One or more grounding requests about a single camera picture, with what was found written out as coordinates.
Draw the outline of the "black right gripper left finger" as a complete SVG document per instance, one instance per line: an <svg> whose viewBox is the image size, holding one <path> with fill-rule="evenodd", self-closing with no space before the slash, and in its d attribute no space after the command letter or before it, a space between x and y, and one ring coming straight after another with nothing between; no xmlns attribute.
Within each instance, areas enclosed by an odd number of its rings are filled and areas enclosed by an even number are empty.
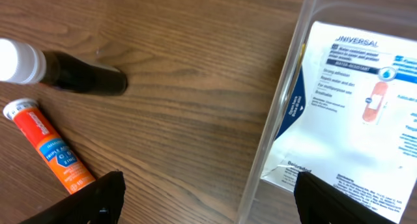
<svg viewBox="0 0 417 224"><path fill-rule="evenodd" d="M111 171L21 224L116 224L121 216L125 191L123 173Z"/></svg>

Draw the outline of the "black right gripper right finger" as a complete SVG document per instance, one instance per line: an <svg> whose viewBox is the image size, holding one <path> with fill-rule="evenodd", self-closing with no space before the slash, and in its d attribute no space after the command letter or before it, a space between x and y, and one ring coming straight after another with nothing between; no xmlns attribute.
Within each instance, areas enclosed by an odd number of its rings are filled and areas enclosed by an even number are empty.
<svg viewBox="0 0 417 224"><path fill-rule="evenodd" d="M309 172L300 172L294 189L301 224L395 224Z"/></svg>

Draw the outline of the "white plaster box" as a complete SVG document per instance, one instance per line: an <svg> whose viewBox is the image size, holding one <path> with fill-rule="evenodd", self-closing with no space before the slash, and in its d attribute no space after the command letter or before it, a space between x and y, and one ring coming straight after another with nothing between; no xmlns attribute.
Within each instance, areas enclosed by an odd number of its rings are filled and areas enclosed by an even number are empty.
<svg viewBox="0 0 417 224"><path fill-rule="evenodd" d="M292 191L309 172L399 222L416 182L416 42L316 21L302 69L305 107L261 179Z"/></svg>

